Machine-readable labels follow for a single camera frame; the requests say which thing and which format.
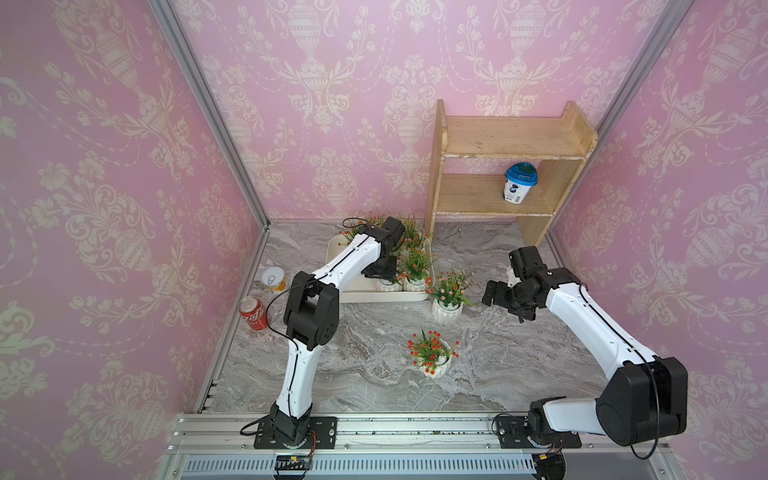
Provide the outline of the potted plant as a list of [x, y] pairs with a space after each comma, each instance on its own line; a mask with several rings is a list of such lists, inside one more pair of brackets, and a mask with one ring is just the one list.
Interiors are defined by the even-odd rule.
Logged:
[[423, 223], [414, 218], [406, 218], [402, 223], [405, 227], [403, 247], [407, 251], [424, 251], [429, 236], [424, 232]]

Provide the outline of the orange flower pot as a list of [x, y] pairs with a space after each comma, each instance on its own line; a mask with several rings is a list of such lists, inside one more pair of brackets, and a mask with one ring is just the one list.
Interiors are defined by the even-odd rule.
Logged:
[[408, 250], [401, 259], [401, 278], [407, 292], [426, 292], [431, 283], [433, 256], [425, 250]]
[[366, 224], [382, 226], [385, 218], [381, 215], [368, 215], [365, 217], [347, 217], [341, 222], [339, 233], [343, 235], [348, 242], [364, 228]]

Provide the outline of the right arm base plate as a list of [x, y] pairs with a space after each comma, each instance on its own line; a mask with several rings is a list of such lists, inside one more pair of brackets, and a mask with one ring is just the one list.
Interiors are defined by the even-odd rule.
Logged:
[[578, 434], [570, 432], [555, 432], [546, 438], [537, 440], [529, 430], [525, 416], [502, 412], [495, 415], [491, 421], [491, 431], [497, 436], [502, 449], [578, 449], [582, 442]]

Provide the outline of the red flower pot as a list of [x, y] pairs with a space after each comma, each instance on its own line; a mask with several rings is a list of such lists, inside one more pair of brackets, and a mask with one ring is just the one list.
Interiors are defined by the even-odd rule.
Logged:
[[413, 365], [426, 377], [441, 378], [453, 359], [459, 358], [460, 341], [448, 341], [435, 330], [414, 333], [408, 340], [408, 351]]

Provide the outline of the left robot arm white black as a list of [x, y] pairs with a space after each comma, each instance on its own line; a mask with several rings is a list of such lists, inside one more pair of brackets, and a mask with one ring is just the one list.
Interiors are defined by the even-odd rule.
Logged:
[[365, 223], [329, 263], [294, 276], [283, 315], [289, 345], [286, 373], [268, 416], [270, 428], [284, 445], [298, 447], [309, 433], [313, 382], [320, 354], [338, 328], [341, 294], [360, 275], [393, 279], [394, 251], [404, 232], [403, 223], [393, 217], [381, 226]]

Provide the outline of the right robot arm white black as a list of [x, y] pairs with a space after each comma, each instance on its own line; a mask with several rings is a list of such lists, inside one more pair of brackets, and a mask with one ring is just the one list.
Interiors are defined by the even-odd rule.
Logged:
[[561, 320], [584, 344], [607, 379], [596, 398], [548, 398], [531, 403], [528, 435], [550, 445], [564, 433], [604, 435], [620, 446], [685, 432], [688, 371], [676, 358], [663, 358], [621, 327], [565, 268], [523, 273], [518, 283], [487, 283], [482, 302], [521, 321], [539, 309]]

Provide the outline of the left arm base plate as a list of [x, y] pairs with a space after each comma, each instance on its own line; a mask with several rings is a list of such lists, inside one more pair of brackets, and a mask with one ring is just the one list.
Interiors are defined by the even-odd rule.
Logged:
[[308, 430], [304, 439], [299, 443], [289, 442], [279, 434], [270, 423], [268, 417], [263, 417], [257, 424], [253, 447], [256, 450], [277, 449], [310, 449], [332, 450], [336, 444], [338, 417], [312, 416], [309, 418]]

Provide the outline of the pink flower pot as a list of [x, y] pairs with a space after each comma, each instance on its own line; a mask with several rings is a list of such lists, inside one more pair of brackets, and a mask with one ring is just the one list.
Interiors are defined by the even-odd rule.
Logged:
[[403, 290], [401, 276], [399, 274], [395, 274], [392, 278], [378, 279], [376, 289], [378, 292], [401, 292]]
[[466, 270], [441, 272], [427, 290], [432, 299], [432, 316], [440, 325], [454, 323], [461, 315], [465, 305], [472, 301], [467, 290], [472, 285]]

